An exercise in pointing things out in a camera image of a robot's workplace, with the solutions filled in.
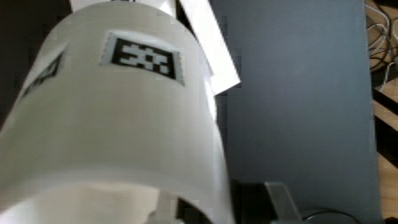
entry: black panel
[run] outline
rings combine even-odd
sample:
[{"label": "black panel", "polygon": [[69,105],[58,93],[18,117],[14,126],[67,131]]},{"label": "black panel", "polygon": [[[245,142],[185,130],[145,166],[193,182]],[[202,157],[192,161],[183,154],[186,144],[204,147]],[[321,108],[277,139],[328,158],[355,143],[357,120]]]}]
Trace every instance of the black panel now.
[{"label": "black panel", "polygon": [[44,37],[69,13],[69,0],[0,1],[0,127]]}]

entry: wire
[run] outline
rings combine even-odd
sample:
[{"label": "wire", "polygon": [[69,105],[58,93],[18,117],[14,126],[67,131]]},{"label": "wire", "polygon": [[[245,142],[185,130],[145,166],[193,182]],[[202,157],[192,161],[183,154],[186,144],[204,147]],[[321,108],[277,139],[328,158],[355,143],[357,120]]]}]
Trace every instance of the wire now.
[{"label": "wire", "polygon": [[[385,19],[385,23],[387,23],[387,27],[385,27],[385,26],[380,27],[380,25],[375,25],[375,27],[376,27],[378,30],[380,30],[380,36],[384,36],[384,37],[385,37],[385,40],[387,40],[387,47],[385,47],[385,48],[387,48],[387,51],[380,51],[380,52],[376,52],[376,50],[373,50],[373,52],[371,52],[371,59],[376,59],[376,60],[378,60],[378,63],[371,66],[369,70],[371,70],[371,72],[376,72],[378,69],[382,69],[382,67],[384,67],[384,66],[380,66],[380,65],[382,65],[382,64],[387,64],[387,62],[385,62],[387,55],[391,56],[391,58],[394,58],[394,52],[392,52],[392,49],[396,49],[396,48],[394,48],[394,43],[392,43],[392,41],[391,41],[391,32],[389,32],[389,21],[391,21],[391,19],[389,19],[385,13],[384,13],[380,10],[376,10],[368,4],[366,4],[366,7],[376,12],[376,14],[382,15],[382,17],[384,17],[384,19]],[[366,19],[368,19],[369,23],[376,24],[369,16],[366,16]],[[382,52],[384,52],[382,58],[375,58],[375,57],[373,57],[373,54],[375,54],[375,53],[378,54],[378,53],[382,53]]]},{"label": "wire", "polygon": [[385,15],[385,13],[382,12],[380,9],[373,8],[368,4],[364,4],[364,5],[366,5],[366,8],[382,16],[382,18],[385,20],[385,23],[387,23],[385,27],[387,27],[387,30],[389,30],[389,17]]},{"label": "wire", "polygon": [[382,51],[375,52],[369,57],[373,57],[375,55],[378,55],[382,52],[391,51],[392,49],[396,49],[398,47],[391,47],[387,49],[384,49]]},{"label": "wire", "polygon": [[394,64],[394,62],[391,62],[389,65],[387,65],[380,92],[384,90],[384,86],[385,86],[385,83],[387,83],[387,79],[389,79],[389,68],[391,68],[392,64]]},{"label": "wire", "polygon": [[380,27],[382,28],[382,31],[378,30],[380,31],[380,36],[376,37],[376,40],[373,41],[373,43],[368,46],[369,49],[375,47],[375,45],[376,45],[378,42],[382,42],[382,43],[385,42],[385,34],[387,34],[387,28],[385,28],[385,26],[380,23],[373,24],[368,27],[368,31],[373,29],[373,27]]},{"label": "wire", "polygon": [[392,36],[394,36],[394,40],[398,41],[398,35],[396,35],[396,32],[394,32],[394,23],[396,23],[398,19],[394,19],[394,22],[392,22]]}]

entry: white vertical rail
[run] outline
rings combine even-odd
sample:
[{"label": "white vertical rail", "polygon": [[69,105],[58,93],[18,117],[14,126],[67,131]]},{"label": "white vertical rail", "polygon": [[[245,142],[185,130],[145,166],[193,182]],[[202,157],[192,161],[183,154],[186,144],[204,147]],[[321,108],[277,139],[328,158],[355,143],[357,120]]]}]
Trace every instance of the white vertical rail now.
[{"label": "white vertical rail", "polygon": [[234,69],[231,54],[215,20],[215,14],[208,0],[179,0],[190,26],[208,58],[211,76],[211,89],[217,95],[238,83],[240,77]]}]

